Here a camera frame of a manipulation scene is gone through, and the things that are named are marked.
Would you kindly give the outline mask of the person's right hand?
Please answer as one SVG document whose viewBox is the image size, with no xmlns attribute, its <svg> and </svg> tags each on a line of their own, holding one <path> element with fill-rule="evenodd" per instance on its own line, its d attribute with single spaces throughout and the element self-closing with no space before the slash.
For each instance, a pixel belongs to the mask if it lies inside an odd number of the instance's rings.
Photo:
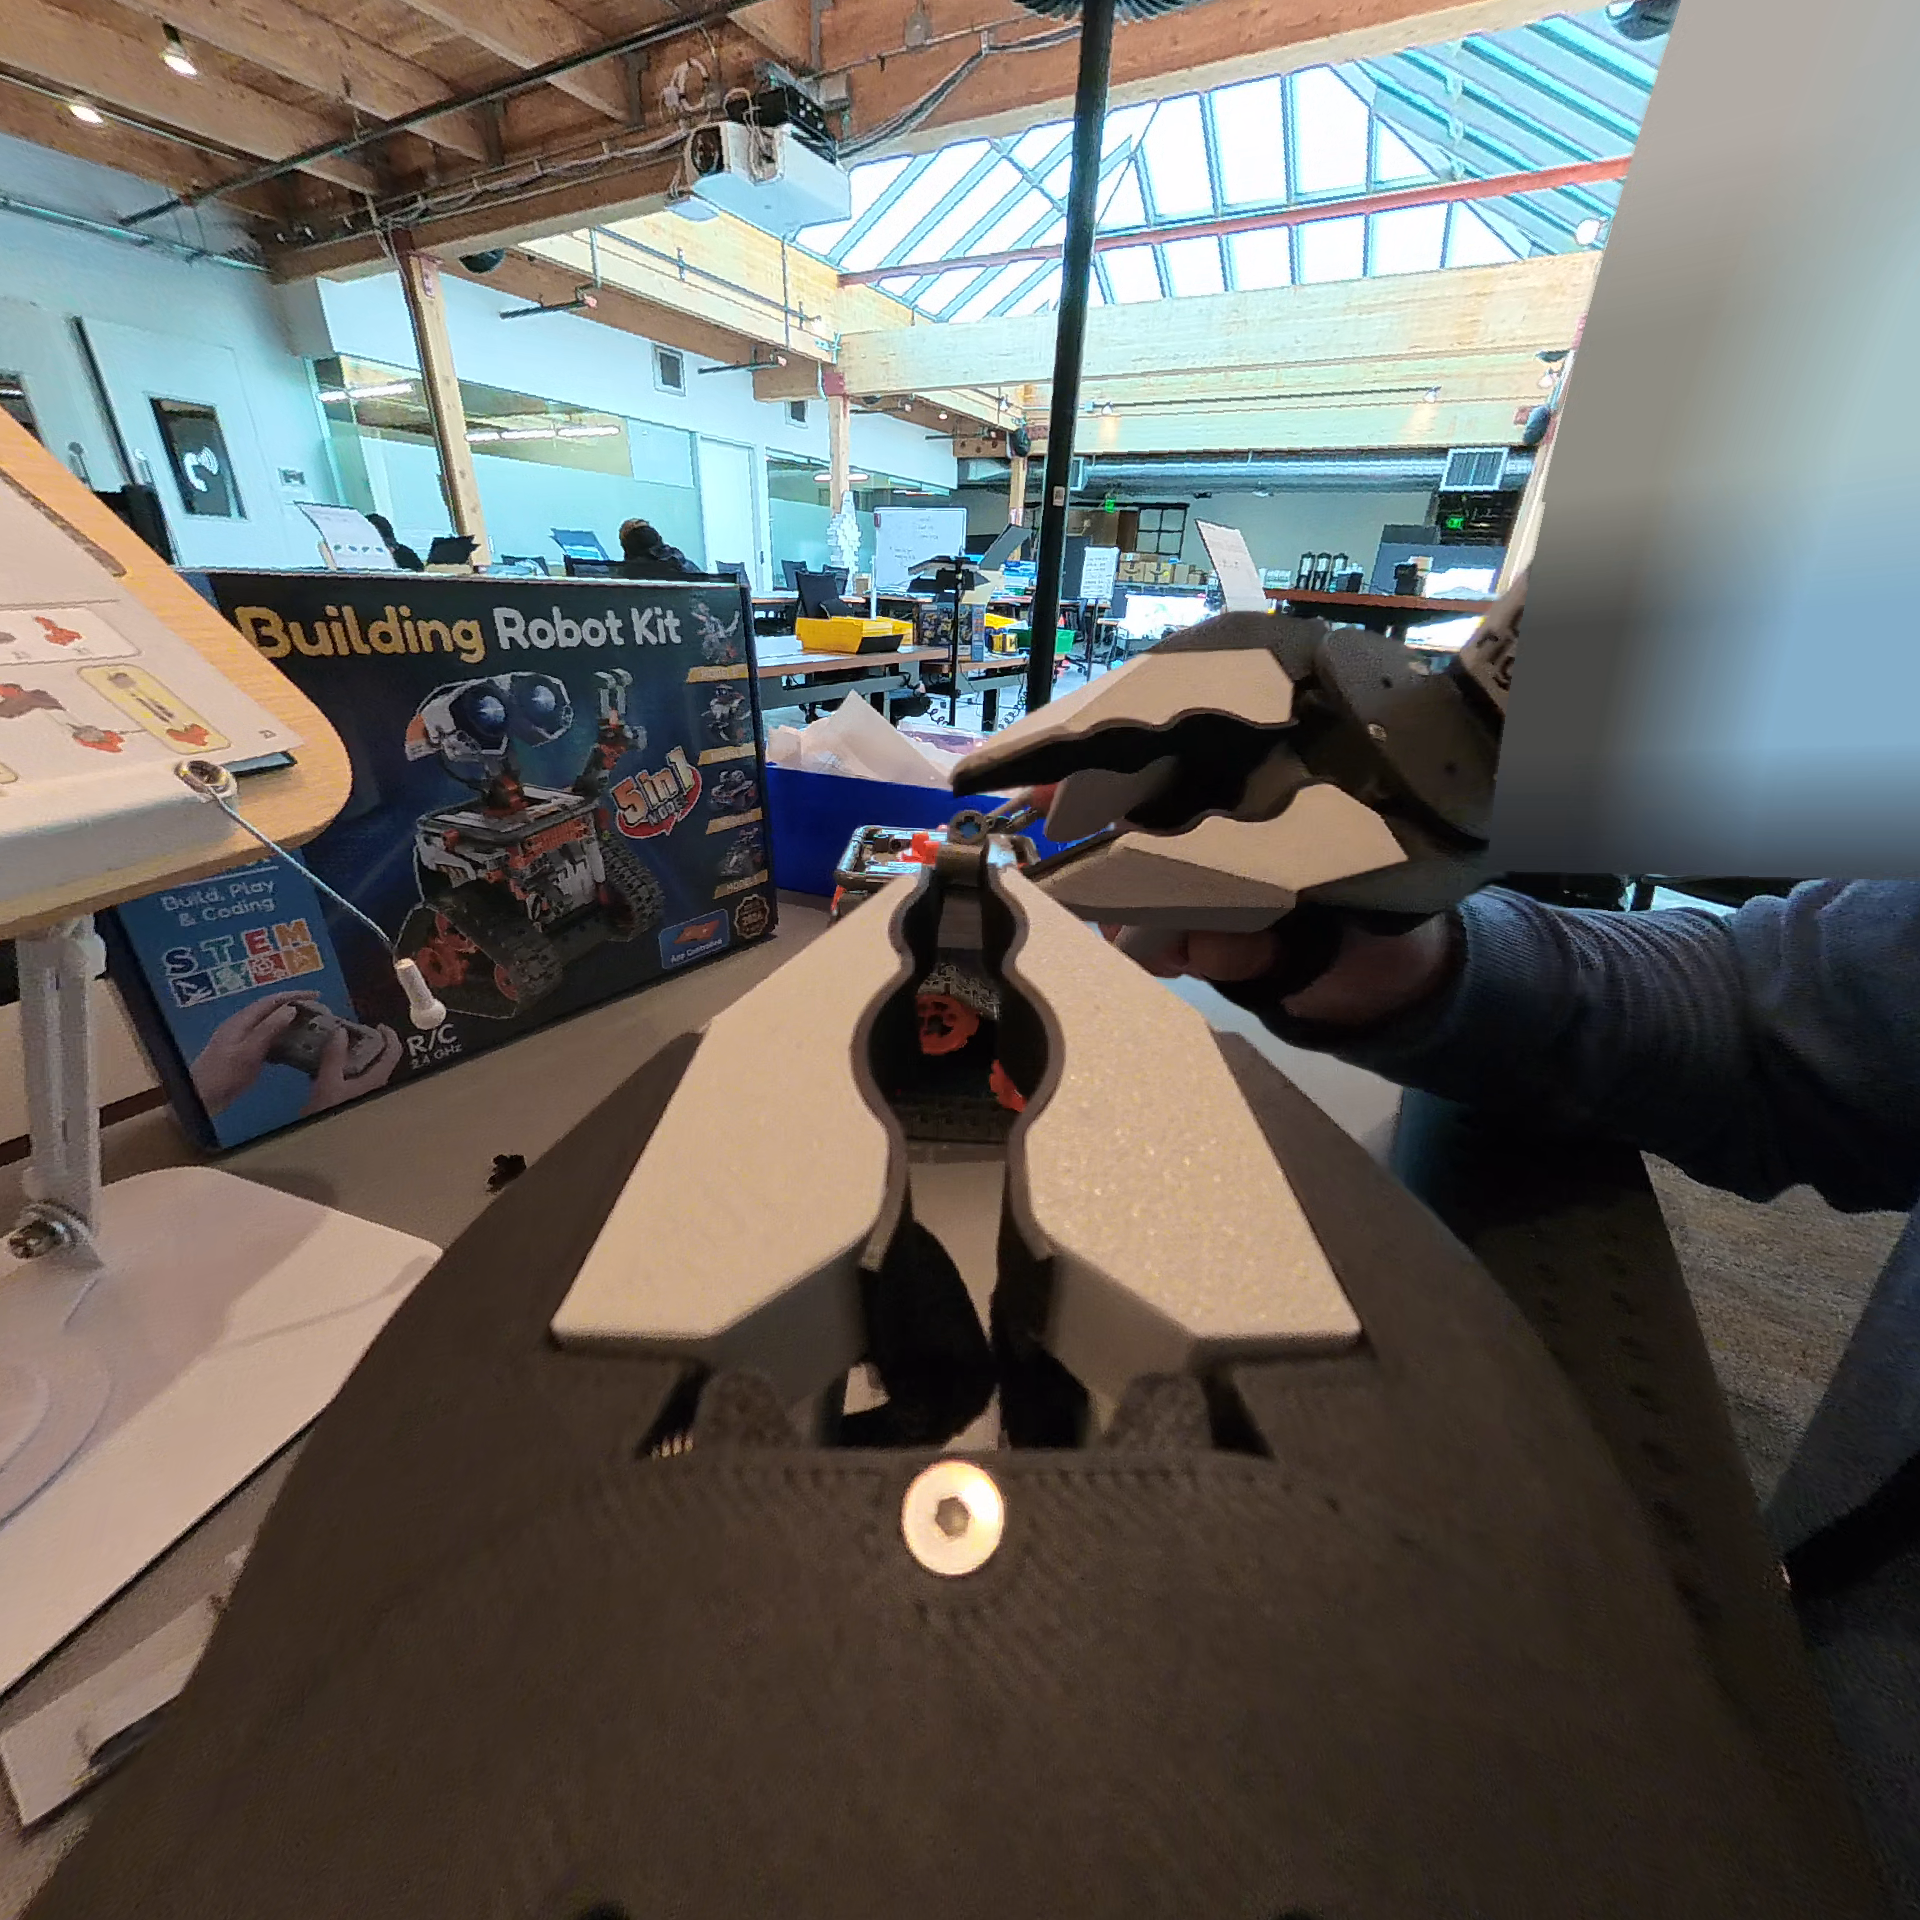
<svg viewBox="0 0 1920 1920">
<path fill-rule="evenodd" d="M 1452 982 L 1463 949 L 1457 907 L 1407 920 L 1296 906 L 1252 931 L 1101 922 L 1099 936 L 1162 978 L 1197 978 L 1274 1027 L 1367 1029 L 1411 1013 Z"/>
</svg>

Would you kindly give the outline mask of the blue plastic bin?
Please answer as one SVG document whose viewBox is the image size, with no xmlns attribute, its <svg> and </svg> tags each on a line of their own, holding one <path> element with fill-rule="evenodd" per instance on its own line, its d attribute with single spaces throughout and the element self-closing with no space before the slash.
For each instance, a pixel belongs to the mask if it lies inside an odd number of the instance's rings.
<svg viewBox="0 0 1920 1920">
<path fill-rule="evenodd" d="M 763 775 L 771 875 L 780 891 L 828 899 L 859 828 L 943 828 L 967 797 L 946 786 L 855 779 L 771 764 Z"/>
</svg>

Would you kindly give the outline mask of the whiteboard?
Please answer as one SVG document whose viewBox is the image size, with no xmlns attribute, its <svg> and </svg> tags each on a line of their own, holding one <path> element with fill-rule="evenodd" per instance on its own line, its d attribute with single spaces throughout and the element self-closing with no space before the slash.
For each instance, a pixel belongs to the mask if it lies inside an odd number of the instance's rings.
<svg viewBox="0 0 1920 1920">
<path fill-rule="evenodd" d="M 895 597 L 930 563 L 962 554 L 967 510 L 939 504 L 923 510 L 879 506 L 873 513 L 873 592 Z"/>
</svg>

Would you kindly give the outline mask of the white crumpled paper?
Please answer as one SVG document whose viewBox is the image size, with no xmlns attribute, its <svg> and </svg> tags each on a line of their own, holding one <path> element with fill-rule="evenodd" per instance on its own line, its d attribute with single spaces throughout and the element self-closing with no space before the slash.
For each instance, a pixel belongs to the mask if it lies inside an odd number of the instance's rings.
<svg viewBox="0 0 1920 1920">
<path fill-rule="evenodd" d="M 895 728 L 856 692 L 803 726 L 770 728 L 765 740 L 766 766 L 891 786 L 949 789 L 965 756 Z"/>
</svg>

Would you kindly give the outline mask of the white stand with wooden tray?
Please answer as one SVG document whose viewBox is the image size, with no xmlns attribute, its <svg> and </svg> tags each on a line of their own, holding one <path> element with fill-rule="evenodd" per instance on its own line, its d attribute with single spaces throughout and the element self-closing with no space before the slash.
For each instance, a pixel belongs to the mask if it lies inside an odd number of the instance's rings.
<svg viewBox="0 0 1920 1920">
<path fill-rule="evenodd" d="M 4 479 L 108 553 L 223 678 L 292 726 L 285 764 L 181 764 L 215 844 L 2 886 L 29 1163 L 4 1220 L 2 1684 L 13 1692 L 307 1427 L 438 1250 L 178 1165 L 109 1183 L 95 915 L 299 849 L 347 797 L 339 733 L 62 461 L 2 421 Z"/>
</svg>

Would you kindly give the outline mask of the white ceiling unit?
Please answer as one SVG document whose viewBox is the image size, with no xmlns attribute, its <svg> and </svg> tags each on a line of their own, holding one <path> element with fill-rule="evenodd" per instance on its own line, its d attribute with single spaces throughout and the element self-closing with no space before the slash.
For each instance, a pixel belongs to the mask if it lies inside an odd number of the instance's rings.
<svg viewBox="0 0 1920 1920">
<path fill-rule="evenodd" d="M 697 199 L 777 236 L 851 220 L 849 174 L 808 149 L 793 126 L 693 126 L 683 166 Z"/>
</svg>

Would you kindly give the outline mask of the black studded foam mat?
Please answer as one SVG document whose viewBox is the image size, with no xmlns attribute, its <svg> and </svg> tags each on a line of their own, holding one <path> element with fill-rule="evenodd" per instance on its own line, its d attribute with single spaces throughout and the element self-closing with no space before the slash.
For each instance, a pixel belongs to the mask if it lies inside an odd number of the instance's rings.
<svg viewBox="0 0 1920 1920">
<path fill-rule="evenodd" d="M 1407 1092 L 1390 1167 L 1572 1383 L 1709 1652 L 1724 1669 L 1799 1654 L 1786 1584 L 1642 1157 Z"/>
</svg>

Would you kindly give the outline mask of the person's torso in blue sweater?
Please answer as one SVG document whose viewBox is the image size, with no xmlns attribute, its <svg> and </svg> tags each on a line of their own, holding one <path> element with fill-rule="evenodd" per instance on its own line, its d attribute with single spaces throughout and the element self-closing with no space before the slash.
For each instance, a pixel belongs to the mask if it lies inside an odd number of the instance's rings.
<svg viewBox="0 0 1920 1920">
<path fill-rule="evenodd" d="M 1794 1614 L 1896 1915 L 1917 1915 L 1917 1220 L 1768 1504 Z"/>
</svg>

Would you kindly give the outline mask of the person's right forearm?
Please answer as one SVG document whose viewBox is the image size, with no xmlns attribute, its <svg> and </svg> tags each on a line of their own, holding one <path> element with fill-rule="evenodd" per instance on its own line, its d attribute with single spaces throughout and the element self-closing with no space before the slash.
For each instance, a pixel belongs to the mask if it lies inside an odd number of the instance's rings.
<svg viewBox="0 0 1920 1920">
<path fill-rule="evenodd" d="M 1629 1142 L 1716 1189 L 1839 1213 L 1917 1195 L 1917 886 L 1802 882 L 1733 915 L 1485 891 L 1405 1087 Z"/>
</svg>

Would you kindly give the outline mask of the light grey curved panel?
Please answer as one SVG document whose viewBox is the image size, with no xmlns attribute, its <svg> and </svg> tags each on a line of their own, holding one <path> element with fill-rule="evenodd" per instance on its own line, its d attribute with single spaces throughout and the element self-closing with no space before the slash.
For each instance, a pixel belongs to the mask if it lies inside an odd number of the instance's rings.
<svg viewBox="0 0 1920 1920">
<path fill-rule="evenodd" d="M 15 1819 L 41 1827 L 149 1739 L 209 1644 L 223 1599 L 202 1598 L 78 1686 L 2 1734 L 2 1771 Z"/>
</svg>

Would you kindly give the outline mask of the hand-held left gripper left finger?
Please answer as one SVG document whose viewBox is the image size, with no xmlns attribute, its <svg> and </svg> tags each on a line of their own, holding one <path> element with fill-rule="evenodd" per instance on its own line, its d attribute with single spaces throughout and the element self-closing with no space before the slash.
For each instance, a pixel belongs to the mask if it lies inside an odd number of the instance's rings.
<svg viewBox="0 0 1920 1920">
<path fill-rule="evenodd" d="M 921 964 L 933 878 L 887 882 L 701 1032 L 552 1314 L 556 1346 L 708 1370 L 844 1373 L 864 1270 L 904 1206 L 904 1140 L 873 1027 Z"/>
</svg>

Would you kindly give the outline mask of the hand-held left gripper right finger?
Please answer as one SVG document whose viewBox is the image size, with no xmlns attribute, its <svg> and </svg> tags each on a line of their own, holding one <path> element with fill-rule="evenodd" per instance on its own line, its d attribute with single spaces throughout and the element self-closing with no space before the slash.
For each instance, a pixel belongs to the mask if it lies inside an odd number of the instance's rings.
<svg viewBox="0 0 1920 1920">
<path fill-rule="evenodd" d="M 1326 1357 L 1358 1317 L 1212 1027 L 1019 873 L 1000 977 L 1045 1070 L 1010 1200 L 1048 1266 L 1041 1342 L 1083 1385 Z"/>
</svg>

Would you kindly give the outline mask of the black pole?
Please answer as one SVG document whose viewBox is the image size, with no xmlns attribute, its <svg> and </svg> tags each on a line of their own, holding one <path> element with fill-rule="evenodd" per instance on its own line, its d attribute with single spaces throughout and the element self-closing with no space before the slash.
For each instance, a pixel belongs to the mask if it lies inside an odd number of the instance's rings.
<svg viewBox="0 0 1920 1920">
<path fill-rule="evenodd" d="M 1062 284 L 1048 381 L 1045 495 L 1038 520 L 1038 577 L 1028 613 L 1030 628 L 1023 669 L 1023 711 L 1028 716 L 1036 716 L 1048 701 L 1055 681 L 1070 464 L 1085 352 L 1094 203 L 1108 109 L 1116 4 L 1083 3 L 1079 22 Z"/>
</svg>

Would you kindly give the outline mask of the wooden high table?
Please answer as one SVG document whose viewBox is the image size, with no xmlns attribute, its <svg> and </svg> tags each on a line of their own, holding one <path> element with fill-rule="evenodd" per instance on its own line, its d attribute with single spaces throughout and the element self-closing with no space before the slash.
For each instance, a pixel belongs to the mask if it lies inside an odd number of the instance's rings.
<svg viewBox="0 0 1920 1920">
<path fill-rule="evenodd" d="M 1267 599 L 1283 606 L 1360 613 L 1389 625 L 1446 618 L 1478 618 L 1494 608 L 1488 599 L 1423 599 L 1397 594 L 1347 594 L 1330 590 L 1267 590 Z"/>
</svg>

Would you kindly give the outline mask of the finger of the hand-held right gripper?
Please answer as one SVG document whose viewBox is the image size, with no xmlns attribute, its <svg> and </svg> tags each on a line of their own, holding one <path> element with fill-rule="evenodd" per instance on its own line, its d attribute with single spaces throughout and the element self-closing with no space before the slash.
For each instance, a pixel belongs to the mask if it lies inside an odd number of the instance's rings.
<svg viewBox="0 0 1920 1920">
<path fill-rule="evenodd" d="M 1321 618 L 1206 618 L 988 735 L 952 775 L 960 797 L 1134 775 L 1265 748 L 1295 724 L 1296 686 L 1330 628 Z"/>
<path fill-rule="evenodd" d="M 1045 830 L 1082 828 L 1087 837 L 1033 864 L 1033 885 L 1083 922 L 1118 927 L 1256 928 L 1316 886 L 1409 864 L 1377 810 L 1276 740 L 1164 748 L 1137 770 L 1067 775 Z"/>
</svg>

